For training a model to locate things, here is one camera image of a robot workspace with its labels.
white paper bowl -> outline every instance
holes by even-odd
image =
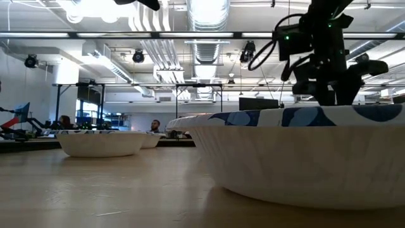
[[[401,105],[217,113],[168,129],[190,131],[216,183],[248,197],[349,210],[405,205]]]
[[[146,137],[143,132],[110,130],[60,130],[52,132],[69,156],[107,158],[133,155]]]
[[[144,142],[142,143],[141,149],[155,148],[158,145],[158,142],[162,136],[166,136],[166,135],[148,133],[147,136],[145,137]]]

red object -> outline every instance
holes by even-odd
[[[2,127],[10,128],[10,127],[14,126],[14,124],[18,124],[19,121],[20,121],[20,119],[18,117],[14,117],[9,122],[2,124]]]

man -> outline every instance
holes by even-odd
[[[160,133],[159,132],[159,127],[160,127],[160,121],[159,120],[153,120],[151,124],[151,130],[150,132],[153,133]]]

computer monitor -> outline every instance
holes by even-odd
[[[239,98],[239,111],[279,108],[276,99]]]
[[[30,111],[30,103],[25,103],[17,106],[15,109],[14,117],[18,118],[18,123],[25,123],[28,118],[28,113]]]

wooden table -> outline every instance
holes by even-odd
[[[78,159],[61,150],[0,155],[0,226],[403,227],[405,208],[310,210],[215,186],[196,148]]]

